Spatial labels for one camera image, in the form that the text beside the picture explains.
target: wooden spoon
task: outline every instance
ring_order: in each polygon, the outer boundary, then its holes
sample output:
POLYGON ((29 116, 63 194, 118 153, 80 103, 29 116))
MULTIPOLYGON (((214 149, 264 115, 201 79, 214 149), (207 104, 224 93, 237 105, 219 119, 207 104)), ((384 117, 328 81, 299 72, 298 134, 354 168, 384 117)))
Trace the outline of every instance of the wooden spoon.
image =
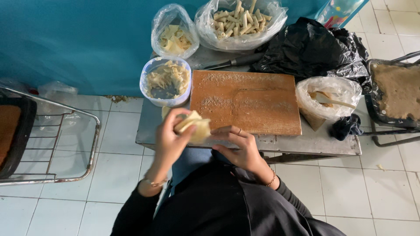
POLYGON ((319 92, 310 93, 310 96, 311 96, 312 99, 317 100, 319 103, 332 103, 332 104, 338 104, 338 105, 342 105, 342 106, 346 106, 346 107, 349 107, 349 108, 356 109, 356 107, 351 105, 351 104, 331 100, 331 99, 327 98, 327 96, 325 96, 325 95, 323 95, 319 92))

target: stainless steel table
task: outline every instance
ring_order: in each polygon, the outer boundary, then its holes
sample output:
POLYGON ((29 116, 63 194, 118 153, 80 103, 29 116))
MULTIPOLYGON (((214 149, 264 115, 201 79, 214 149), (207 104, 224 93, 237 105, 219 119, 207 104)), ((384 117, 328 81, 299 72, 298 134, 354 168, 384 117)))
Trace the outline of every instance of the stainless steel table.
MULTIPOLYGON (((218 52, 200 47, 197 52, 186 61, 191 65, 205 62, 233 59, 239 54, 218 52)), ((248 71, 249 66, 229 66, 220 68, 226 71, 248 71)), ((144 99, 142 115, 140 117, 139 129, 137 131, 136 143, 154 149, 156 127, 161 123, 161 108, 154 106, 149 100, 144 99)), ((317 160, 338 156, 360 155, 360 143, 357 136, 349 135, 346 140, 338 141, 330 137, 328 128, 333 121, 326 121, 316 132, 312 130, 307 121, 301 116, 302 135, 300 136, 279 136, 279 135, 255 135, 258 149, 261 152, 283 153, 277 157, 267 158, 268 163, 296 162, 303 160, 317 160)), ((211 148, 213 144, 223 144, 230 148, 237 148, 236 145, 224 141, 209 140, 199 148, 211 148)))

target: hand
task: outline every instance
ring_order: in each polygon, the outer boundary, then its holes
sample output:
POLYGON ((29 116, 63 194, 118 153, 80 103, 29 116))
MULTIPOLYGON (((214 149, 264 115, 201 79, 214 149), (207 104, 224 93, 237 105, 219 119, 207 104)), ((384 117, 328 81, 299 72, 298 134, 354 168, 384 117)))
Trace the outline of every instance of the hand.
MULTIPOLYGON (((182 121, 177 117, 179 114, 188 115, 191 111, 185 108, 172 109, 165 120, 158 126, 156 131, 156 154, 152 166, 147 171, 147 178, 151 182, 161 183, 186 147, 196 127, 190 126, 181 135, 177 135, 173 128, 182 121)), ((141 181, 137 191, 145 196, 151 197, 160 193, 162 187, 152 187, 150 183, 141 181)))
MULTIPOLYGON (((213 149, 223 154, 232 164, 256 175, 262 184, 268 185, 273 180, 273 171, 261 158, 255 137, 236 126, 226 126, 211 131, 211 138, 216 140, 226 140, 236 144, 240 150, 233 152, 229 148, 215 144, 213 149)), ((280 185, 279 179, 274 176, 274 181, 270 187, 274 190, 280 185)))
POLYGON ((159 159, 165 164, 172 166, 179 158, 182 151, 188 144, 191 135, 196 130, 196 126, 188 127, 181 135, 177 135, 173 129, 182 121, 178 115, 191 113, 185 108, 172 109, 165 120, 158 126, 156 131, 156 155, 155 159, 159 159))

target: bracelet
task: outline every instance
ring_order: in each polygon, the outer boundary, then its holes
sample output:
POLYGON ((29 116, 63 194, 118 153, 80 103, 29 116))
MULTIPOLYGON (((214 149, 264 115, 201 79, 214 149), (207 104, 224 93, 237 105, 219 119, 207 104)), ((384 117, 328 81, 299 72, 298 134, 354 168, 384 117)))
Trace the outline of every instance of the bracelet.
POLYGON ((270 185, 273 184, 274 180, 276 179, 276 172, 273 169, 271 169, 271 170, 273 171, 273 179, 271 180, 271 182, 268 185, 266 185, 267 187, 270 187, 270 185))
POLYGON ((160 183, 155 183, 149 180, 149 178, 147 178, 147 173, 144 175, 143 181, 148 182, 152 187, 162 187, 167 181, 168 181, 168 177, 165 177, 162 182, 160 183))

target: white tile floor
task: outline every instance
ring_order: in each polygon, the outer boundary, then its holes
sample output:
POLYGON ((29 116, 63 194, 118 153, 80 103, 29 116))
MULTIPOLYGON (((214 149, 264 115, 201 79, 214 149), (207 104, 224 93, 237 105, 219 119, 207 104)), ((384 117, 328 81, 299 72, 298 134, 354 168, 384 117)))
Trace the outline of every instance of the white tile floor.
MULTIPOLYGON (((420 0, 372 0, 346 28, 362 38, 370 58, 394 59, 420 50, 419 11, 420 0)), ((74 106, 102 121, 93 173, 73 183, 0 187, 0 229, 5 235, 109 235, 122 203, 150 167, 154 152, 134 143, 143 99, 114 104, 100 96, 78 97, 74 106)), ((356 113, 369 130, 363 99, 356 113)), ((82 121, 61 134, 51 165, 59 176, 79 175, 86 165, 93 123, 84 117, 82 121)), ((380 141, 406 137, 382 136, 380 141)), ((420 142, 388 148, 378 148, 366 137, 360 142, 360 157, 272 168, 315 218, 348 236, 420 235, 420 142), (387 171, 379 170, 378 164, 387 171)), ((29 145, 52 144, 47 140, 29 145)), ((49 155, 49 151, 33 150, 23 158, 45 160, 49 155)), ((45 168, 42 163, 20 165, 19 171, 34 173, 45 168)))

